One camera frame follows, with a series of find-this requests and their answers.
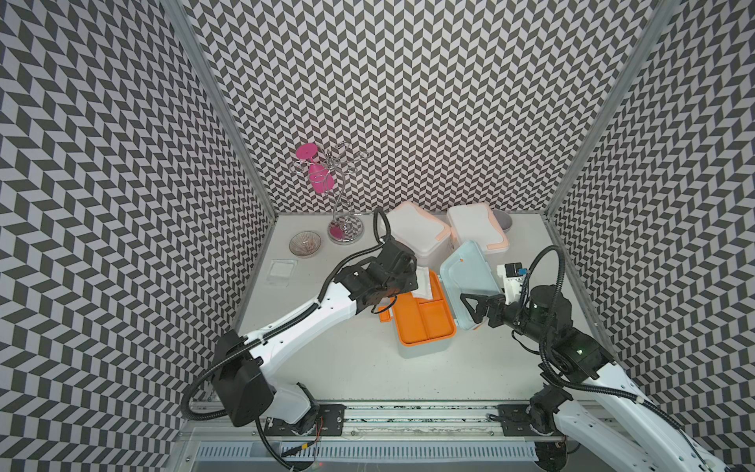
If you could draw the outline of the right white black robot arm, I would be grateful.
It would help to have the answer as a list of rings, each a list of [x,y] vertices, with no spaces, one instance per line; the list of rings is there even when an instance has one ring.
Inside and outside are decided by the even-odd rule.
[[[565,257],[552,245],[522,275],[519,297],[462,293],[476,323],[507,326],[538,346],[544,387],[529,400],[531,430],[561,434],[615,471],[727,471],[637,387],[597,339],[574,326],[563,296]]]

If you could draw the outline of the orange tray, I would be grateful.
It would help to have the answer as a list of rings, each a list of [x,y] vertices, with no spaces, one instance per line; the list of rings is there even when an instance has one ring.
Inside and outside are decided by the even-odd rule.
[[[401,294],[391,306],[381,307],[377,314],[382,323],[393,322],[399,346],[413,355],[419,354],[421,349],[443,350],[456,335],[454,316],[438,275],[429,271],[429,277],[430,298]]]

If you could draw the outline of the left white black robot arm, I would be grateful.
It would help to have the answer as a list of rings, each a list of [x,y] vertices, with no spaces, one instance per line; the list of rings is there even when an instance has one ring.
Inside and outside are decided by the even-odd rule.
[[[230,330],[218,340],[212,365],[182,394],[185,419],[227,417],[241,427],[272,418],[300,435],[314,427],[318,401],[302,383],[279,381],[279,369],[331,328],[366,309],[381,314],[381,302],[418,287],[417,258],[392,236],[382,208],[374,210],[373,227],[375,246],[340,261],[312,300],[263,328],[243,336]]]

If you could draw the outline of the blue first aid kit box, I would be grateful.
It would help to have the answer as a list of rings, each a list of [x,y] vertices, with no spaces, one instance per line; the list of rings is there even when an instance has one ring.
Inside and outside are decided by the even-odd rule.
[[[491,268],[479,246],[472,241],[461,245],[442,263],[440,273],[437,273],[437,275],[442,289],[444,289],[446,301],[454,316],[457,328],[456,334],[458,332],[475,330],[479,324],[475,324],[472,321],[468,311],[460,300],[460,295],[462,293],[477,295],[501,294],[501,289],[497,285]],[[450,343],[443,350],[432,348],[428,350],[421,349],[419,354],[415,355],[411,354],[407,349],[401,348],[397,340],[398,353],[404,359],[436,354],[447,350],[450,344],[452,344],[452,340],[450,340]]]

